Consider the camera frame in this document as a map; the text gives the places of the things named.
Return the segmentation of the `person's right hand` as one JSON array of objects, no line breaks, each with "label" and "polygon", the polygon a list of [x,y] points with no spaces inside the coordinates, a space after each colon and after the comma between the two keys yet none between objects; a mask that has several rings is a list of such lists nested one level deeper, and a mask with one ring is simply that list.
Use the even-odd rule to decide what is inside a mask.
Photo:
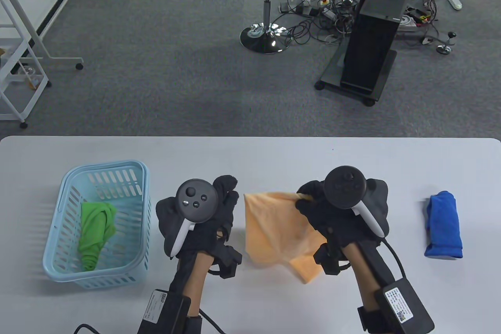
[{"label": "person's right hand", "polygon": [[298,193],[312,197],[299,199],[296,209],[304,215],[311,226],[322,234],[334,249],[342,249],[352,243],[368,242],[378,247],[381,239],[352,209],[340,209],[328,202],[324,195],[323,181],[310,181],[300,187]]}]

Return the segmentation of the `person's left hand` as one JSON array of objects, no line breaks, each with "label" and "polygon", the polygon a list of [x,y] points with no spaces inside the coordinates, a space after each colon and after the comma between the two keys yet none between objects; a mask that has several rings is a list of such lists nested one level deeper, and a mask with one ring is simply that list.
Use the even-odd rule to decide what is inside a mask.
[{"label": "person's left hand", "polygon": [[215,264],[240,263],[241,255],[227,246],[239,198],[237,183],[230,175],[219,176],[214,182],[190,179],[181,184],[175,196],[157,202],[158,227],[168,257],[183,259],[206,253]]}]

